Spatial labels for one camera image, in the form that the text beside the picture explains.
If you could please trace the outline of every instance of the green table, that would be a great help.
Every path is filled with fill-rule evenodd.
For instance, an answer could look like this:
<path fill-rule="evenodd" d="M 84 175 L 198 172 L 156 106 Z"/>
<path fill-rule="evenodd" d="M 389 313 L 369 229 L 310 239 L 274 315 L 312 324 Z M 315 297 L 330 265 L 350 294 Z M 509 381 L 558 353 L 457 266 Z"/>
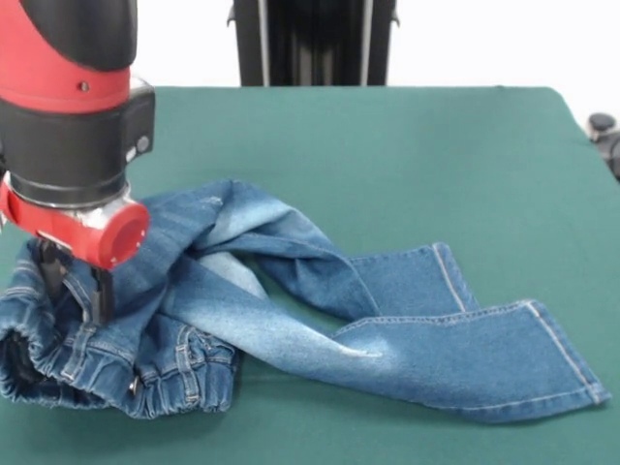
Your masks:
<path fill-rule="evenodd" d="M 548 89 L 159 89 L 139 196 L 255 182 L 355 254 L 447 242 L 483 305 L 545 302 L 620 394 L 620 191 Z M 6 281 L 23 235 L 0 239 Z M 137 421 L 0 402 L 1 463 L 620 463 L 620 411 L 485 426 L 248 360 L 232 409 Z"/>

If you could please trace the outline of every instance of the black stand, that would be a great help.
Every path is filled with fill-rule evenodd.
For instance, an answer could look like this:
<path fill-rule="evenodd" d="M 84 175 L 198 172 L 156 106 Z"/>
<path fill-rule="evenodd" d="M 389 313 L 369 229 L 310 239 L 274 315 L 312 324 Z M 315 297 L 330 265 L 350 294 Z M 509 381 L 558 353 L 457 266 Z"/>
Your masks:
<path fill-rule="evenodd" d="M 243 86 L 386 85 L 396 0 L 234 0 Z"/>

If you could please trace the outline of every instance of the white background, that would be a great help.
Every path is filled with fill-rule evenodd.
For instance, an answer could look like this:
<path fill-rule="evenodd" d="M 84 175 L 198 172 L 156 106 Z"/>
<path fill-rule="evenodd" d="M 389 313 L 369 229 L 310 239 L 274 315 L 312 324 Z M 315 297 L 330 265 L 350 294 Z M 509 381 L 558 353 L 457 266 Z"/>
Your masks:
<path fill-rule="evenodd" d="M 620 117 L 620 0 L 569 2 L 398 0 L 388 85 L 544 85 L 579 124 L 594 111 Z M 239 85 L 232 0 L 138 3 L 136 74 L 156 85 Z"/>

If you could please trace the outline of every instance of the black metal housing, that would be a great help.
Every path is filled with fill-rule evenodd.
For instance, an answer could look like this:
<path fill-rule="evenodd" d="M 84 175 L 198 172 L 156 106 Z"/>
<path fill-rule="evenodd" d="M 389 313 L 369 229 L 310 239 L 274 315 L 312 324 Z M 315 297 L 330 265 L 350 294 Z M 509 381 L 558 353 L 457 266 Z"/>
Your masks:
<path fill-rule="evenodd" d="M 0 156 L 15 192 L 44 205 L 105 203 L 125 189 L 127 153 L 152 149 L 155 94 L 145 86 L 120 107 L 86 114 L 20 108 L 0 99 Z"/>
<path fill-rule="evenodd" d="M 368 73 L 362 77 L 362 0 L 265 0 L 268 85 L 386 85 L 396 0 L 374 0 Z M 243 86 L 264 85 L 259 0 L 235 0 Z"/>

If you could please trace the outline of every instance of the jeans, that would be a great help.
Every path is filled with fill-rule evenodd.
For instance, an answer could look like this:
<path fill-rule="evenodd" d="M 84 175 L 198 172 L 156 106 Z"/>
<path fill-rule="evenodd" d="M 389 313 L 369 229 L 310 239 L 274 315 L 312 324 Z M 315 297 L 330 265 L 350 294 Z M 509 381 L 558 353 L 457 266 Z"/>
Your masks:
<path fill-rule="evenodd" d="M 64 291 L 51 301 L 36 243 L 24 245 L 0 298 L 5 397 L 137 419 L 223 412 L 246 353 L 293 375 L 483 422 L 610 398 L 542 303 L 480 308 L 446 244 L 345 257 L 301 212 L 238 181 L 144 204 L 151 227 L 113 272 L 109 325 L 89 321 L 86 263 L 63 257 Z M 278 303 L 263 275 L 339 327 Z"/>

